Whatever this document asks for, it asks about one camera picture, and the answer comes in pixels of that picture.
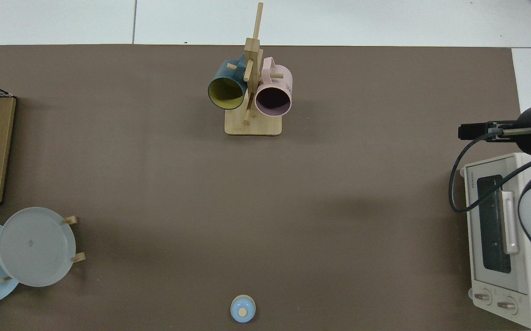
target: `dish rack peg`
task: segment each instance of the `dish rack peg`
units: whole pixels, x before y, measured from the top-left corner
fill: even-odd
[[[85,260],[85,253],[77,253],[74,257],[71,258],[71,262],[76,263]]]
[[[67,223],[68,225],[78,224],[78,218],[76,216],[69,216],[63,220],[63,223]]]

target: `brown tabletop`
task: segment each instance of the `brown tabletop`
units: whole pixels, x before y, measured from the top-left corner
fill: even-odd
[[[520,113],[511,51],[263,48],[294,78],[277,137],[228,136],[208,99],[242,46],[0,46],[18,97],[0,224],[75,214],[87,254],[1,300],[0,330],[521,328],[468,298],[446,192],[459,124]]]

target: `gray plate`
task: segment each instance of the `gray plate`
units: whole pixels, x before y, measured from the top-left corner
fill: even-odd
[[[46,208],[18,211],[0,233],[0,264],[25,285],[56,283],[69,271],[74,256],[74,233],[63,217]]]

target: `oven door handle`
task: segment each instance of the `oven door handle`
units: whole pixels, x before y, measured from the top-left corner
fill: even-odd
[[[506,254],[518,254],[517,220],[515,215],[514,194],[511,191],[498,191],[499,201],[502,205],[502,247]]]

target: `mug handle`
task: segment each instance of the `mug handle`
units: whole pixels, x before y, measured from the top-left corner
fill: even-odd
[[[264,84],[271,84],[271,69],[275,67],[274,58],[268,57],[263,59],[263,68],[261,69],[261,79]]]

